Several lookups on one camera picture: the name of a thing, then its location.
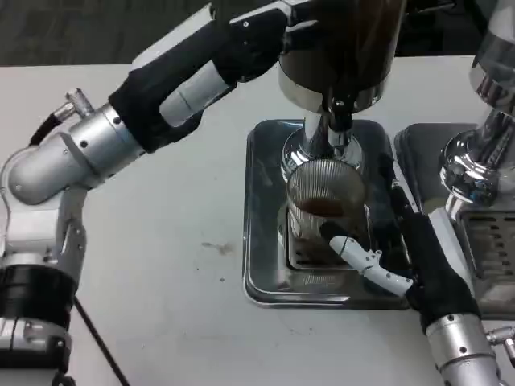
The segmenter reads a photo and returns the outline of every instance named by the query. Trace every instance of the floor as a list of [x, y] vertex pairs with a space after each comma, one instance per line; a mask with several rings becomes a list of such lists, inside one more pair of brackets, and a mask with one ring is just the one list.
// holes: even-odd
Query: floor
[[[0, 65], [129, 63], [207, 1], [0, 0]], [[234, 15], [268, 2], [213, 1], [220, 12]], [[479, 43], [480, 33], [462, 7], [407, 18], [398, 54], [472, 54]]]

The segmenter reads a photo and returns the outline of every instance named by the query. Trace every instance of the stainless steel drip tray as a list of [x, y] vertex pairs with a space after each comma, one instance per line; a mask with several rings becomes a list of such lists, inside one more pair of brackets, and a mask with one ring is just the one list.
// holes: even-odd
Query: stainless steel drip tray
[[[356, 132], [368, 129], [361, 126], [381, 128], [374, 122], [358, 121]], [[270, 307], [407, 308], [404, 299], [374, 287], [351, 269], [299, 266], [299, 260], [292, 264], [289, 254], [295, 251], [290, 251], [293, 244], [288, 237], [284, 208], [286, 184], [280, 160], [286, 139], [302, 127], [302, 121], [265, 121], [249, 135], [245, 181], [245, 292], [258, 305]], [[373, 138], [369, 142], [377, 143]]]

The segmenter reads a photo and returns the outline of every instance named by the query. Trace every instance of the white countertop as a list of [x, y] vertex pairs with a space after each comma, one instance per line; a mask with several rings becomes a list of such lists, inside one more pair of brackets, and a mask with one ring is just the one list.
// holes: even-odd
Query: white countertop
[[[468, 84], [471, 62], [396, 59], [385, 96], [361, 116], [392, 136], [417, 122], [476, 121], [485, 107]], [[99, 106], [128, 70], [0, 68], [0, 162], [25, 146], [69, 88]], [[132, 385], [442, 383], [415, 312], [267, 310], [245, 298], [246, 137], [260, 121], [302, 116], [279, 91], [274, 68], [211, 107], [193, 135], [89, 195], [79, 297]], [[72, 353], [78, 385], [115, 385], [90, 369], [92, 350], [82, 341]]]

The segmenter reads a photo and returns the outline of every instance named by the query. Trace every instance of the white casing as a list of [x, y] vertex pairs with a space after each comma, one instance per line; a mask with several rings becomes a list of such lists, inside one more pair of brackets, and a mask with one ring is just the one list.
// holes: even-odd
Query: white casing
[[447, 258], [449, 265], [465, 281], [465, 283], [467, 283], [470, 293], [475, 297], [472, 278], [464, 252], [461, 249], [458, 237], [456, 236], [445, 208], [441, 207], [434, 210], [429, 215], [429, 220], [431, 221], [431, 225], [435, 230], [436, 237], [442, 246], [442, 250], [445, 253], [445, 257]]
[[515, 44], [515, 0], [498, 0], [488, 29], [495, 36]]
[[413, 285], [413, 280], [391, 273], [379, 265], [381, 251], [365, 251], [356, 240], [346, 236], [333, 237], [329, 245], [360, 275], [392, 294], [404, 296]]

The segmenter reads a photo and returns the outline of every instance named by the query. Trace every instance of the coffee machine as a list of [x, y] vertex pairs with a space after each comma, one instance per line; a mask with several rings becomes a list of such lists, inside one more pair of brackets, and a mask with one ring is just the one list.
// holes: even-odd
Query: coffee machine
[[515, 2], [500, 0], [472, 63], [485, 102], [479, 124], [417, 124], [395, 138], [398, 161], [425, 213], [454, 221], [484, 318], [515, 318]]
[[304, 120], [265, 121], [248, 138], [245, 292], [262, 306], [404, 309], [403, 298], [299, 240], [289, 221], [286, 181], [296, 168], [320, 158], [344, 161], [367, 185], [366, 228], [382, 264], [408, 267], [379, 172], [384, 157], [393, 159], [389, 138], [377, 123], [352, 119], [381, 99], [406, 0], [334, 3], [317, 14], [328, 37], [279, 60], [281, 90], [306, 110]]

